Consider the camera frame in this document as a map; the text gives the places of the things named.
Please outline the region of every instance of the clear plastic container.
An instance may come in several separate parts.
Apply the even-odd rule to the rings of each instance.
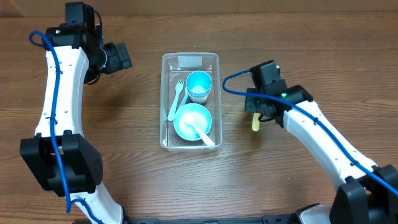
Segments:
[[[179,79],[186,80],[194,71],[204,71],[212,79],[211,91],[203,106],[205,106],[213,120],[208,136],[215,146],[206,146],[202,140],[186,141],[174,130],[173,122],[167,120],[167,115],[175,97],[175,86]],[[223,142],[221,120],[221,83],[220,63],[218,55],[203,52],[182,52],[163,55],[162,58],[162,88],[160,90],[160,145],[169,151],[193,151],[216,149]],[[181,92],[178,106],[184,97],[185,89]]]

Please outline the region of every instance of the plastic fork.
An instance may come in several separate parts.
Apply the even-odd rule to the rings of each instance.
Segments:
[[[169,121],[174,120],[174,115],[175,115],[175,111],[177,109],[178,99],[180,98],[180,94],[181,94],[183,88],[184,88],[184,80],[180,79],[175,86],[175,97],[173,100],[172,107],[170,108],[169,115],[167,117],[167,119]]]
[[[180,103],[180,106],[178,106],[178,108],[185,105],[187,103],[187,99],[188,99],[188,87],[185,87],[185,95],[184,95],[184,98],[182,98],[182,101]]]

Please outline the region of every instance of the yellow handle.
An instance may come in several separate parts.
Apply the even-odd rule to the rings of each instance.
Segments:
[[[253,114],[253,121],[251,123],[251,129],[253,131],[259,131],[260,130],[260,121],[259,121],[259,117],[261,114],[259,113],[254,113]]]

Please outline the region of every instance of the wooden table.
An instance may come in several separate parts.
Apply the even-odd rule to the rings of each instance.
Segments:
[[[44,102],[47,66],[32,30],[63,18],[0,19],[0,223],[71,223],[19,155]],[[104,183],[133,218],[258,217],[332,203],[335,190],[303,145],[274,122],[251,131],[244,98],[222,92],[223,145],[171,153],[159,145],[160,65],[169,52],[214,52],[221,76],[274,59],[328,119],[380,166],[398,167],[398,13],[269,13],[105,17],[107,42],[134,66],[85,86],[83,130],[104,160]],[[249,76],[229,83],[244,91]]]

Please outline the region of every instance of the plastic spoon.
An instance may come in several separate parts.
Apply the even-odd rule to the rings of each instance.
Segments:
[[[199,134],[203,142],[207,146],[215,146],[216,144],[205,134],[196,124],[195,124],[195,118],[193,118],[192,115],[186,114],[185,115],[185,124],[192,126],[195,131]]]

